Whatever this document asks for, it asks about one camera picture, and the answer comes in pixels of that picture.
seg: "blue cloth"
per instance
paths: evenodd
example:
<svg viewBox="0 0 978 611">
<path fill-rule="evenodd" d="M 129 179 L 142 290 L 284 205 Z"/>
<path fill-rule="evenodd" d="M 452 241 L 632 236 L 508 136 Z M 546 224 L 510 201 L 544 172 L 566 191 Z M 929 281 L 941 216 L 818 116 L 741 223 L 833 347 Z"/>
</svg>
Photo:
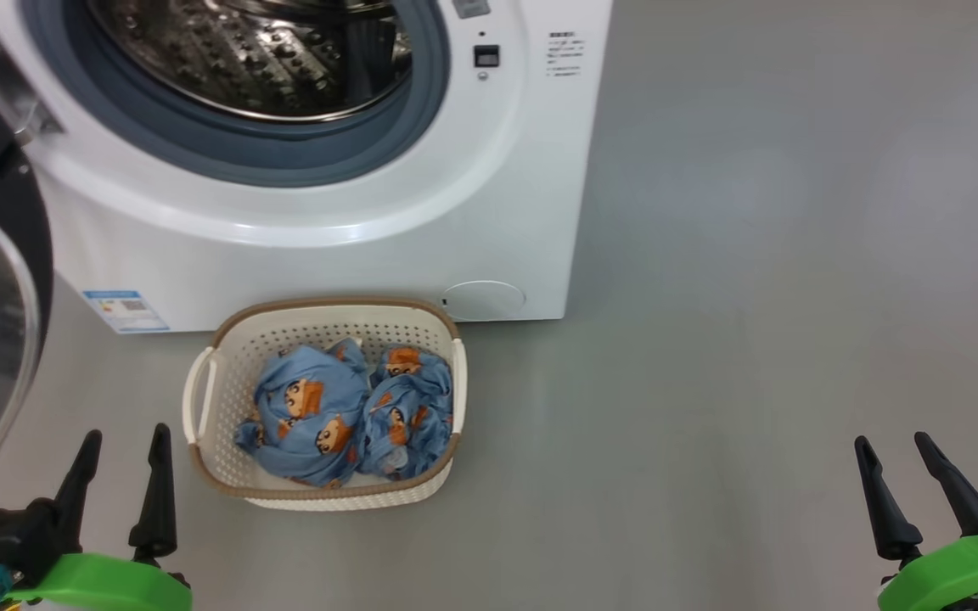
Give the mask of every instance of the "blue cloth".
<svg viewBox="0 0 978 611">
<path fill-rule="evenodd" d="M 435 464 L 451 437 L 451 371 L 441 357 L 389 345 L 364 406 L 360 471 L 411 479 Z"/>
<path fill-rule="evenodd" d="M 272 475 L 318 487 L 344 484 L 356 469 L 368 395 L 364 353 L 352 338 L 327 352 L 295 348 L 267 360 L 257 411 L 236 444 Z"/>
</svg>

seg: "white plastic basket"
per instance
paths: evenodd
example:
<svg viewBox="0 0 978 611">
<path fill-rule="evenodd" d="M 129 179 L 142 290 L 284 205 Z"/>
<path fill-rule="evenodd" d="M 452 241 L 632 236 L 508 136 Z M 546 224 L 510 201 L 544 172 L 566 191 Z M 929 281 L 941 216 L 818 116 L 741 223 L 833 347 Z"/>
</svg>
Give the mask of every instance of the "white plastic basket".
<svg viewBox="0 0 978 611">
<path fill-rule="evenodd" d="M 269 356 L 295 345 L 326 349 L 345 337 L 363 340 L 369 365 L 375 365 L 386 345 L 405 344 L 434 352 L 451 367 L 451 439 L 445 455 L 427 472 L 403 482 L 357 474 L 346 486 L 323 490 L 268 474 L 233 443 L 234 430 L 252 410 L 252 392 Z M 465 415 L 463 341 L 447 314 L 418 301 L 298 300 L 243 310 L 217 330 L 183 386 L 183 434 L 199 474 L 222 494 L 271 509 L 348 511 L 421 502 L 451 472 Z"/>
</svg>

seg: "washing machine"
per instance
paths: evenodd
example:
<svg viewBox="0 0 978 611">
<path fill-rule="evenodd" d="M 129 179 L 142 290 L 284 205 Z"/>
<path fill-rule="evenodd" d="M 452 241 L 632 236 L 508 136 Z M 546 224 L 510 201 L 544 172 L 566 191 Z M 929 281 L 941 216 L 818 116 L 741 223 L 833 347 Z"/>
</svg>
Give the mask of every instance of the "washing machine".
<svg viewBox="0 0 978 611">
<path fill-rule="evenodd" d="M 564 315 L 612 0 L 0 0 L 55 270 L 121 333 Z"/>
</svg>

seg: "gray floor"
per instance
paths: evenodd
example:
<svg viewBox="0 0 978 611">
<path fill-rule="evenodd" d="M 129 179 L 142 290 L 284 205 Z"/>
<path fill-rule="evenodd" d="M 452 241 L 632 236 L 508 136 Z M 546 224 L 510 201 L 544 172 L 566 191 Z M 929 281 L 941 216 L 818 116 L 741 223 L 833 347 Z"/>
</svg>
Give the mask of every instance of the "gray floor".
<svg viewBox="0 0 978 611">
<path fill-rule="evenodd" d="M 82 536 L 127 553 L 152 424 L 203 336 L 116 337 L 59 291 L 0 456 L 53 494 L 104 429 Z M 978 484 L 978 3 L 620 0 L 565 321 L 465 326 L 466 440 L 429 502 L 268 512 L 177 437 L 197 608 L 863 610 L 869 434 L 925 549 Z"/>
</svg>

